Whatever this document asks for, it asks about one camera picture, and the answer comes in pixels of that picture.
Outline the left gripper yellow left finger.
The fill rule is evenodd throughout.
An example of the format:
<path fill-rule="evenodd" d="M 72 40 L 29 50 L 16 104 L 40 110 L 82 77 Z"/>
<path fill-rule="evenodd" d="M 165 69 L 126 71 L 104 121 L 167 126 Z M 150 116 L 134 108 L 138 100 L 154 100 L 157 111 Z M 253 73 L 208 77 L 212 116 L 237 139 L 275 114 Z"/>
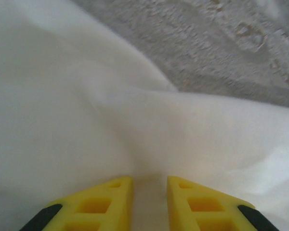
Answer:
<path fill-rule="evenodd" d="M 120 177 L 50 202 L 23 231 L 129 231 L 133 179 Z"/>

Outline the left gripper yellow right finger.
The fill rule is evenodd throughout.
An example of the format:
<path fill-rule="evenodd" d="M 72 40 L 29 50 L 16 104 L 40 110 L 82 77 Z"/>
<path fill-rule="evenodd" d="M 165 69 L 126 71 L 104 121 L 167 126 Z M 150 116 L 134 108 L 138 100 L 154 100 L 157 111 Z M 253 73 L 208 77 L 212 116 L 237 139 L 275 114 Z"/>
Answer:
<path fill-rule="evenodd" d="M 273 224 L 239 198 L 176 176 L 167 178 L 171 231 L 272 231 Z"/>

